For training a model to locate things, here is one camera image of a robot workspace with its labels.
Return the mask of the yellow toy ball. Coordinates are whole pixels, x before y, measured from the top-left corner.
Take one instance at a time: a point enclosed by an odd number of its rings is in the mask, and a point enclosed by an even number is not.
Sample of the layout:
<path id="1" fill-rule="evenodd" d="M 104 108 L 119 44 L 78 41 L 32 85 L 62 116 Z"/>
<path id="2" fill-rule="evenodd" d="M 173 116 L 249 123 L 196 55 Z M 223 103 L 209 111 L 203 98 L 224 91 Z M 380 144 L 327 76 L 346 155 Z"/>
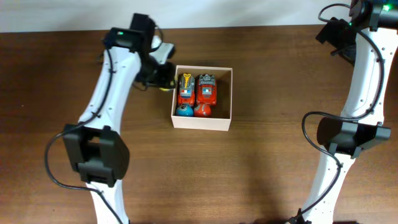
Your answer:
<path id="1" fill-rule="evenodd" d="M 166 86 L 160 87 L 159 89 L 162 91 L 173 91 L 175 89 L 175 81 L 170 82 Z"/>

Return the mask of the red truck with yellow crane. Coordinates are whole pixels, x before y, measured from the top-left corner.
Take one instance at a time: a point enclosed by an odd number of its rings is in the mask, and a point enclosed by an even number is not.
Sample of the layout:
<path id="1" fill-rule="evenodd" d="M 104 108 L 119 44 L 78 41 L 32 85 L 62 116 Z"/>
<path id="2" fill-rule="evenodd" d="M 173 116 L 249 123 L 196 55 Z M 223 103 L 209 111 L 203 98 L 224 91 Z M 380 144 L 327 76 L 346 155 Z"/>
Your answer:
<path id="1" fill-rule="evenodd" d="M 190 73 L 183 73 L 178 81 L 178 104 L 195 104 L 195 79 Z"/>

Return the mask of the blue toy ball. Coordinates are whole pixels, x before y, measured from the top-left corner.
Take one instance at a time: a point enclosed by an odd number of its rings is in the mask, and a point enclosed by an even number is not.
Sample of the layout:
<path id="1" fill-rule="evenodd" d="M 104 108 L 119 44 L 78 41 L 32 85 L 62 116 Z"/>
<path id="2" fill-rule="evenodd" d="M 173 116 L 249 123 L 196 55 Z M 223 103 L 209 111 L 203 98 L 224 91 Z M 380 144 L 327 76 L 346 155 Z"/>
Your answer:
<path id="1" fill-rule="evenodd" d="M 175 115 L 183 117 L 193 117 L 193 108 L 188 104 L 179 105 L 176 108 Z"/>

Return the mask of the red toy fire truck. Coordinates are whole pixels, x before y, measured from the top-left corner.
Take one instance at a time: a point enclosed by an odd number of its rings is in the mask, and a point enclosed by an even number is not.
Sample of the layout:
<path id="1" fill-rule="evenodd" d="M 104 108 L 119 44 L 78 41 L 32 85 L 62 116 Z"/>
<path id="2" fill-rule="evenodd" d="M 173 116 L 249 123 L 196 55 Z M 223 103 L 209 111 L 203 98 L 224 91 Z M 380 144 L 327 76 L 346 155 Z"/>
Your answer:
<path id="1" fill-rule="evenodd" d="M 216 105 L 216 78 L 214 75 L 202 74 L 197 80 L 197 103 Z"/>

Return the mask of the orange-red toy ball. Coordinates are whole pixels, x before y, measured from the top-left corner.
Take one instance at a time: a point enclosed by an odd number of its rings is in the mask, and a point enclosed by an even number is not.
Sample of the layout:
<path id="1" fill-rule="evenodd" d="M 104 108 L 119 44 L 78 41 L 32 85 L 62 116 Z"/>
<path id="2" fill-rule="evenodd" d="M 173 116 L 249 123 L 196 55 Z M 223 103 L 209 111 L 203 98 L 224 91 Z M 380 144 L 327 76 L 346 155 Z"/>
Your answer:
<path id="1" fill-rule="evenodd" d="M 193 114 L 195 117 L 207 118 L 211 116 L 211 106 L 208 104 L 198 104 L 194 110 Z"/>

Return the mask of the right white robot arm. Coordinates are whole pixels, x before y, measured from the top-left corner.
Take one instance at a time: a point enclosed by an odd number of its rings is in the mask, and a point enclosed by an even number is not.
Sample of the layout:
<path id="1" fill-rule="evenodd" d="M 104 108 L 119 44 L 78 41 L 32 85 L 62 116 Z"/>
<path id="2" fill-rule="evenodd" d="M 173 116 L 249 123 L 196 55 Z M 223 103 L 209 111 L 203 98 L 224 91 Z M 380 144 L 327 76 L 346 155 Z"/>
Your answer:
<path id="1" fill-rule="evenodd" d="M 353 65 L 348 98 L 340 113 L 319 111 L 317 140 L 320 160 L 310 194 L 289 223 L 333 223 L 344 179 L 360 154 L 387 141 L 384 97 L 397 50 L 397 1 L 354 0 L 346 6 L 350 21 L 332 17 L 316 39 L 334 46 Z"/>

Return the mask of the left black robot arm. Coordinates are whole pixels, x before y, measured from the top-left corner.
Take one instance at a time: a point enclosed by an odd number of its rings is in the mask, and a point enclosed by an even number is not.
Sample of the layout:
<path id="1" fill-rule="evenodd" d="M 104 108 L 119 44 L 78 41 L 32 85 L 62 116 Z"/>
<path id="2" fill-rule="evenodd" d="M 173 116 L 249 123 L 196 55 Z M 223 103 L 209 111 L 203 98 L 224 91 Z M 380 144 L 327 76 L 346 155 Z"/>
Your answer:
<path id="1" fill-rule="evenodd" d="M 103 39 L 101 74 L 77 124 L 64 127 L 62 139 L 73 171 L 91 193 L 98 223 L 129 223 L 123 178 L 129 149 L 121 139 L 121 121 L 135 82 L 148 88 L 172 90 L 175 66 L 169 62 L 174 44 L 156 35 L 159 27 L 145 14 L 135 13 L 127 29 L 113 27 Z"/>

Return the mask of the pink cardboard box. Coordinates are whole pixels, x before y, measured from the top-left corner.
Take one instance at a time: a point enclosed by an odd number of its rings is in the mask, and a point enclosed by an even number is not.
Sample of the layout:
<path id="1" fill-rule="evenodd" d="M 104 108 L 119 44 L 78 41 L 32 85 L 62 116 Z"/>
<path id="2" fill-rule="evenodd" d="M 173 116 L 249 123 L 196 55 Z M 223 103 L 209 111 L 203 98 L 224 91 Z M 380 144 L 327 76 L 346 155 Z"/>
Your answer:
<path id="1" fill-rule="evenodd" d="M 193 77 L 205 73 L 214 75 L 217 84 L 217 102 L 211 108 L 210 118 L 176 116 L 178 88 L 174 89 L 170 114 L 174 128 L 228 131 L 233 106 L 233 69 L 177 65 L 175 77 L 179 78 L 183 73 L 190 73 Z"/>

